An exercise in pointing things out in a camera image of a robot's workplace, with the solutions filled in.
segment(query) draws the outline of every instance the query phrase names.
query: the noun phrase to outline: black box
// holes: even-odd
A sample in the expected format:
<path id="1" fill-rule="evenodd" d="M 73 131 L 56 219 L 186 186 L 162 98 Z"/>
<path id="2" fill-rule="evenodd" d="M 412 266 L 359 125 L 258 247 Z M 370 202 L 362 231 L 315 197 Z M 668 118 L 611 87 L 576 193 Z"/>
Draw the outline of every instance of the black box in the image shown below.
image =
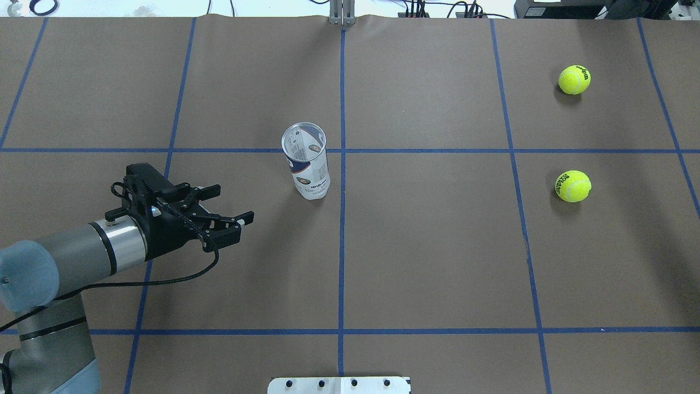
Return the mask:
<path id="1" fill-rule="evenodd" d="M 595 19 L 605 4 L 605 0 L 561 0 L 558 3 L 515 0 L 514 9 L 518 18 Z"/>

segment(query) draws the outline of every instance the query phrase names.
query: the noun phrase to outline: yellow tennis ball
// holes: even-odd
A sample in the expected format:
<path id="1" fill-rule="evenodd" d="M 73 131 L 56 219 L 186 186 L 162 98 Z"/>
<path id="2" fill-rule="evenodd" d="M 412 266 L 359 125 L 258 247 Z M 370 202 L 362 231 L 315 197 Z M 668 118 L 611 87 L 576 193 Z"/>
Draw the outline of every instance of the yellow tennis ball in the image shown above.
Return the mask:
<path id="1" fill-rule="evenodd" d="M 591 73 L 583 66 L 569 66 L 559 75 L 559 87 L 567 95 L 582 93 L 591 84 Z"/>
<path id="2" fill-rule="evenodd" d="M 591 180 L 583 172 L 569 170 L 556 179 L 554 191 L 567 203 L 577 203 L 588 197 L 591 191 Z"/>

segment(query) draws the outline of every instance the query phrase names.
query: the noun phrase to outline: white bracket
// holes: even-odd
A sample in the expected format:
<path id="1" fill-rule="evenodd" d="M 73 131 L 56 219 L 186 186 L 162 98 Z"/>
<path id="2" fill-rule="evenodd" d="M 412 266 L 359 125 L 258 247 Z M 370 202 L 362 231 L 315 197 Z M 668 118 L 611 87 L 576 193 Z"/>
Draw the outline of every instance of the white bracket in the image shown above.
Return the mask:
<path id="1" fill-rule="evenodd" d="M 355 0 L 330 0 L 329 21 L 332 25 L 354 25 Z"/>
<path id="2" fill-rule="evenodd" d="M 267 394 L 411 394 L 411 378 L 401 376 L 277 378 Z"/>

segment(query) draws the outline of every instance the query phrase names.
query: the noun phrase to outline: white can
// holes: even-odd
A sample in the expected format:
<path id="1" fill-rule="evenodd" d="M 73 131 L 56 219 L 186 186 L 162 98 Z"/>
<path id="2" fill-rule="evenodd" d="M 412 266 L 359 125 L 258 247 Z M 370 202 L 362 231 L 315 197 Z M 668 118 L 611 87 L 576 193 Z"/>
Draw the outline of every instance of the white can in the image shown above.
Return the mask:
<path id="1" fill-rule="evenodd" d="M 299 193 L 307 200 L 323 198 L 330 186 L 323 130 L 313 123 L 296 123 L 282 135 L 282 150 Z"/>

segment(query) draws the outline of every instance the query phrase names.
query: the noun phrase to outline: can rim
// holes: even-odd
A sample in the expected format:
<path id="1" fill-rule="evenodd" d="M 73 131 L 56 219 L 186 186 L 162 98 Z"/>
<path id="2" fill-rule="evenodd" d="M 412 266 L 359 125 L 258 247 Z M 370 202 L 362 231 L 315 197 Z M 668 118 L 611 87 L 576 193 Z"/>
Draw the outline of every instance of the can rim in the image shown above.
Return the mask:
<path id="1" fill-rule="evenodd" d="M 284 137 L 287 136 L 287 133 L 289 133 L 294 128 L 301 127 L 301 126 L 311 126 L 315 129 L 317 129 L 319 132 L 321 132 L 321 135 L 323 136 L 323 139 L 324 139 L 323 146 L 321 147 L 320 152 L 318 152 L 314 157 L 307 159 L 307 160 L 298 160 L 296 158 L 289 156 L 289 153 L 287 152 L 287 148 L 284 146 Z M 316 125 L 315 123 L 311 123 L 311 122 L 299 122 L 299 123 L 294 123 L 293 125 L 289 126 L 287 128 L 287 130 L 285 130 L 284 133 L 282 133 L 281 143 L 282 143 L 282 151 L 287 156 L 287 158 L 294 160 L 294 161 L 297 161 L 299 163 L 309 163 L 309 162 L 313 161 L 314 159 L 318 158 L 321 154 L 324 154 L 326 152 L 326 144 L 328 143 L 328 138 L 326 138 L 326 133 L 323 131 L 322 128 L 319 127 L 319 125 Z"/>

